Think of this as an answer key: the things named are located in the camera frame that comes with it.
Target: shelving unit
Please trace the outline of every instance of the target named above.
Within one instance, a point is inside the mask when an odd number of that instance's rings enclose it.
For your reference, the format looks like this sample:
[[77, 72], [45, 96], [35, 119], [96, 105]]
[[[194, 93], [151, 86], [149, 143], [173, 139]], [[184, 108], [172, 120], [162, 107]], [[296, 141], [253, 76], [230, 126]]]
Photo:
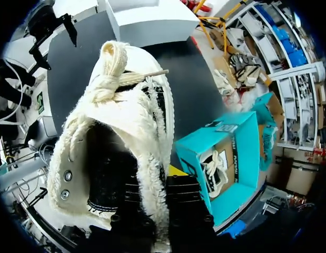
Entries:
[[[284, 21], [284, 24], [288, 26], [288, 28], [291, 30], [290, 33], [288, 33], [289, 38], [293, 39], [295, 44], [297, 44], [300, 49], [302, 49], [302, 52], [304, 53], [305, 58], [307, 58], [308, 64], [298, 66], [298, 67], [293, 67], [293, 64], [290, 60], [289, 54], [286, 51], [286, 48], [284, 47], [284, 44], [279, 37], [277, 36], [276, 32], [274, 31], [272, 25], [268, 22], [267, 18], [265, 18], [262, 13], [258, 10], [256, 7], [257, 5], [260, 5], [263, 7], [263, 9], [266, 11], [269, 8], [274, 8], [275, 11], [274, 13], [277, 13], [279, 18]], [[277, 71], [274, 66], [272, 65], [272, 62], [267, 61], [267, 57], [265, 55], [265, 52], [262, 50], [259, 42], [260, 42], [260, 37], [255, 37], [248, 25], [244, 22], [244, 18], [242, 18], [245, 14], [249, 13], [251, 16], [254, 18], [257, 18], [262, 24], [267, 27], [270, 30], [270, 36], [274, 37], [274, 43], [277, 43], [278, 45], [278, 50], [281, 50], [281, 54], [284, 60], [287, 61], [288, 63], [288, 69], [282, 69], [280, 71]], [[259, 55], [260, 57], [263, 58], [263, 61], [266, 63], [266, 66], [268, 68], [268, 72], [270, 78], [277, 83], [278, 89], [279, 89], [279, 94], [280, 94], [280, 101], [282, 104], [282, 107], [284, 109], [284, 116], [286, 114], [286, 109], [285, 109], [285, 102], [286, 100], [294, 101], [293, 106], [295, 106], [294, 111], [296, 111], [296, 121], [293, 122], [294, 119], [287, 119], [285, 118], [283, 122], [283, 136], [280, 139], [278, 146], [280, 147], [285, 147], [285, 148], [291, 148], [291, 149], [300, 149], [300, 150], [306, 150], [306, 151], [313, 151], [314, 144], [317, 138], [317, 128], [318, 128], [318, 107], [317, 107], [317, 95], [315, 91], [315, 85], [314, 85], [314, 80], [312, 73], [316, 72], [316, 64], [311, 63], [310, 58], [307, 54], [307, 51], [305, 50], [302, 41], [293, 28], [293, 25], [291, 22], [288, 20], [288, 18], [282, 13], [282, 11], [278, 8], [276, 4], [259, 4], [256, 2], [251, 2], [248, 4], [244, 9], [240, 10], [236, 15], [231, 17], [227, 22], [226, 22], [226, 27], [229, 28], [231, 24], [235, 21], [239, 21], [243, 28], [250, 34], [252, 39], [255, 42], [255, 45], [258, 47], [259, 51], [261, 54]], [[301, 91], [300, 91], [300, 86], [298, 84], [298, 76], [300, 75], [308, 75], [308, 90], [307, 90], [307, 97], [309, 97], [309, 112], [308, 109], [303, 109], [303, 98], [301, 97]], [[292, 98], [285, 98], [283, 95], [283, 90], [281, 88], [280, 82], [283, 80], [289, 79], [292, 87], [294, 88]], [[303, 137], [305, 138], [306, 129], [303, 129], [304, 126], [307, 123], [307, 120], [305, 119], [303, 122], [303, 116], [308, 116], [310, 115], [310, 119], [308, 120], [308, 142], [306, 142], [306, 139], [303, 140]], [[288, 133], [288, 124], [293, 126], [293, 130], [291, 130], [291, 134], [289, 135]]]
[[285, 23], [289, 26], [289, 28], [291, 29], [291, 31], [293, 32], [296, 40], [299, 42], [300, 47], [302, 48], [305, 57], [307, 58], [308, 63], [311, 63], [310, 58], [307, 54], [307, 51], [305, 50], [305, 47], [302, 44], [301, 38], [299, 37], [299, 35], [297, 34], [297, 32], [295, 31], [295, 29], [293, 29], [293, 25], [290, 23], [290, 21], [288, 20], [288, 18], [282, 13], [282, 11], [277, 7], [276, 4], [272, 4], [272, 6], [274, 7], [274, 9], [279, 13], [279, 15], [283, 18], [283, 20], [285, 21]]

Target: white shoelace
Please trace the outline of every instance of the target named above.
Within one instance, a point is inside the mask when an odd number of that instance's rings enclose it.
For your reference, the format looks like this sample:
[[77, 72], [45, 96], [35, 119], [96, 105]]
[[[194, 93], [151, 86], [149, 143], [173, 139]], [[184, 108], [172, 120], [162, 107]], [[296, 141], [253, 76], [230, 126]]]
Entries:
[[212, 153], [212, 161], [205, 165], [206, 174], [210, 177], [214, 176], [217, 169], [223, 171], [224, 161], [219, 156], [219, 153], [214, 150]]
[[214, 174], [217, 170], [220, 171], [220, 182], [213, 182], [214, 192], [219, 195], [222, 186], [228, 182], [228, 177], [224, 167], [224, 161], [216, 150], [212, 153], [212, 161], [205, 164], [205, 170], [206, 174], [211, 178], [210, 180], [213, 180]]

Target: red object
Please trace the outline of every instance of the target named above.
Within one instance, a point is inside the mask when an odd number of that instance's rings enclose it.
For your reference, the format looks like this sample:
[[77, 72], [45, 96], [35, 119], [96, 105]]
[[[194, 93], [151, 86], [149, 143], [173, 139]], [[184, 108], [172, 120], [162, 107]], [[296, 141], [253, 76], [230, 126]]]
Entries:
[[193, 0], [189, 0], [189, 3], [187, 4], [187, 7], [190, 9], [190, 10], [193, 10], [193, 8], [196, 6], [196, 2], [193, 1]]
[[206, 5], [203, 5], [200, 7], [199, 11], [197, 12], [198, 16], [207, 16], [207, 14], [209, 14], [211, 12], [212, 8], [206, 6]]

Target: white cable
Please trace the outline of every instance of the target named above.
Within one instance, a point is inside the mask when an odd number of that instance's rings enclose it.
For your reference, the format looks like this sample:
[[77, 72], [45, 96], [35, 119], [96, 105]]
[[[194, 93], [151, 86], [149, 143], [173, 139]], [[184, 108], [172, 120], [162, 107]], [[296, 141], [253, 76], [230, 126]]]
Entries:
[[14, 74], [16, 75], [16, 77], [18, 78], [18, 80], [19, 80], [19, 84], [20, 84], [20, 88], [21, 88], [21, 97], [20, 97], [20, 102], [19, 102], [19, 105], [15, 108], [15, 110], [10, 114], [10, 115], [8, 115], [8, 116], [6, 116], [6, 117], [3, 117], [2, 119], [0, 119], [0, 122], [2, 122], [2, 121], [5, 121], [5, 120], [7, 120], [8, 118], [10, 118], [11, 116], [13, 116], [15, 113], [16, 113], [16, 111], [17, 111], [17, 109], [19, 108], [19, 106], [21, 105], [21, 102], [22, 102], [22, 97], [23, 97], [23, 91], [22, 91], [22, 82], [21, 82], [21, 79], [20, 79], [20, 76], [18, 75], [18, 73], [15, 71], [15, 69], [5, 60], [5, 59], [3, 59], [4, 60], [4, 62], [5, 62], [5, 64], [14, 72]]
[[7, 57], [7, 56], [5, 56], [5, 58], [6, 58], [6, 59], [9, 59], [9, 60], [11, 60], [11, 61], [15, 61], [15, 62], [21, 64], [21, 65], [26, 69], [26, 71], [28, 70], [28, 68], [26, 67], [26, 65], [23, 64], [23, 63], [21, 63], [21, 62], [19, 62], [18, 60], [16, 60], [16, 59], [12, 59], [12, 58]]

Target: metal eyelet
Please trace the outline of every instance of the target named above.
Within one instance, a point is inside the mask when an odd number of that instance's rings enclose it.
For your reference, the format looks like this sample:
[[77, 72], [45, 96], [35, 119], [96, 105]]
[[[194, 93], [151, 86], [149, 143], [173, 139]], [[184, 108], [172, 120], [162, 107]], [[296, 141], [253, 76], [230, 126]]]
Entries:
[[63, 174], [64, 181], [69, 182], [69, 181], [71, 181], [72, 178], [73, 178], [73, 174], [70, 170], [67, 170], [66, 172], [64, 172], [64, 174]]
[[70, 195], [70, 193], [69, 193], [68, 190], [63, 190], [63, 191], [61, 192], [61, 199], [63, 199], [63, 200], [67, 200], [67, 198], [69, 197], [69, 195]]

